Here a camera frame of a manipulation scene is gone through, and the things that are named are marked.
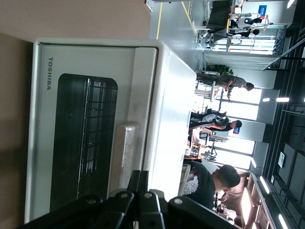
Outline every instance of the wall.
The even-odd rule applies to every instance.
[[[243,121],[243,126],[240,128],[239,134],[233,134],[233,131],[229,131],[229,136],[238,137],[242,139],[252,140],[252,141],[263,141],[265,123],[257,123],[251,121]]]
[[[231,67],[234,75],[251,82],[255,87],[273,88],[275,84],[276,71],[245,70],[236,66]]]
[[[32,43],[0,33],[0,228],[23,223]]]
[[[275,100],[279,97],[280,90],[262,88],[261,101],[259,103],[257,122],[266,123],[273,125],[274,116],[276,112],[277,102],[270,100],[269,102],[263,102],[264,98],[270,98]]]
[[[0,32],[37,37],[148,38],[144,0],[0,0]]]
[[[266,161],[266,152],[268,150],[269,144],[265,142],[256,142],[253,159],[256,163],[256,168],[251,165],[250,170],[256,175],[263,174],[263,167]]]

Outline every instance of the black pants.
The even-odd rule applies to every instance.
[[[210,75],[210,74],[197,73],[197,80],[199,82],[202,82],[204,84],[212,86],[214,81],[217,84],[217,82],[219,80],[219,76],[218,75]]]

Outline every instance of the black t-shirt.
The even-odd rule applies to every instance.
[[[212,175],[200,162],[188,161],[185,164],[191,165],[191,172],[186,182],[183,195],[208,209],[212,209],[216,190]]]

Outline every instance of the floor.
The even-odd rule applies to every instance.
[[[196,33],[192,21],[202,25],[207,18],[206,1],[150,2],[153,8],[149,39],[165,42],[194,71],[205,66],[203,49],[205,45],[196,43]]]

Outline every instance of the desk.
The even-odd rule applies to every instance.
[[[196,95],[208,96],[210,98],[211,103],[216,99],[216,97],[218,96],[218,93],[219,93],[219,88],[218,88],[218,86],[216,86],[215,81],[213,82],[210,91],[195,89]]]

